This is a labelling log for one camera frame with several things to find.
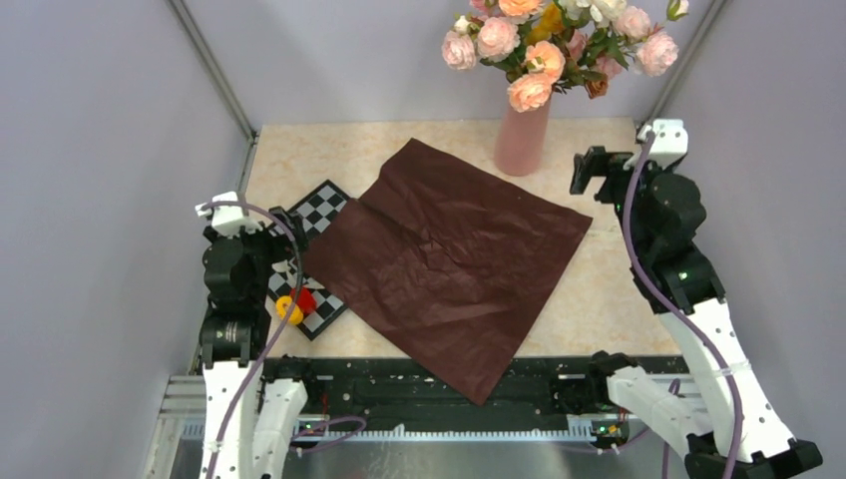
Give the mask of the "dark red wrapping paper sheet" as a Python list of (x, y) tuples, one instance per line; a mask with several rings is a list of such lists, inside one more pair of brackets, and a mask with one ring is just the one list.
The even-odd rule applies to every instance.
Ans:
[(481, 405), (591, 224), (412, 139), (307, 252), (354, 313)]

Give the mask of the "white cream rose stem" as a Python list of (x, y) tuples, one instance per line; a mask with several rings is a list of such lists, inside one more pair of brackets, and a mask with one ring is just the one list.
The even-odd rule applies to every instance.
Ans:
[(561, 0), (557, 5), (569, 20), (584, 26), (593, 21), (605, 28), (616, 21), (628, 8), (627, 0)]

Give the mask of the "peach pink rose stem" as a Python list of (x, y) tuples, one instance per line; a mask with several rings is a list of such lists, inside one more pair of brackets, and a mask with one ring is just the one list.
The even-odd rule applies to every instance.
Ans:
[(528, 72), (507, 89), (511, 108), (518, 113), (535, 111), (546, 105), (566, 67), (566, 56), (549, 41), (540, 41), (526, 50)]

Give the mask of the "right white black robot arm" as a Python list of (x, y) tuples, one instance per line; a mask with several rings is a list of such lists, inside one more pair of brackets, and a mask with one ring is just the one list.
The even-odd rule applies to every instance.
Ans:
[(683, 461), (691, 478), (792, 478), (819, 467), (818, 446), (796, 437), (763, 392), (737, 338), (725, 289), (694, 244), (706, 217), (696, 183), (674, 167), (590, 148), (574, 158), (570, 191), (603, 184), (624, 230), (634, 283), (678, 345), (703, 401), (697, 409), (634, 359), (598, 352), (585, 384), (599, 411), (637, 416)]

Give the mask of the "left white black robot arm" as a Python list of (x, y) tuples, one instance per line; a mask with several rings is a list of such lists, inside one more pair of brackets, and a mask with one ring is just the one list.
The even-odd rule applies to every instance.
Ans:
[(212, 200), (197, 214), (209, 220), (203, 255), (207, 312), (200, 336), (206, 385), (204, 478), (252, 478), (252, 439), (260, 375), (281, 334), (265, 308), (272, 267), (302, 260), (307, 238), (300, 218), (277, 207)]

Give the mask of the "red paper flower bouquet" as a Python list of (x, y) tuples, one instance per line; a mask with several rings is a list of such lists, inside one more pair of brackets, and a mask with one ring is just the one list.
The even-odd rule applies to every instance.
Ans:
[(528, 19), (545, 8), (544, 0), (498, 0), (500, 11), (511, 19)]

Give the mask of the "pale pink rose stem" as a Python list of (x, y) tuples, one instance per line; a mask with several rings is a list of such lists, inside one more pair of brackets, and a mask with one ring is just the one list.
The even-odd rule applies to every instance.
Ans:
[(614, 28), (634, 43), (637, 69), (650, 77), (663, 75), (677, 60), (679, 47), (662, 24), (652, 24), (639, 7), (627, 6), (615, 20)]

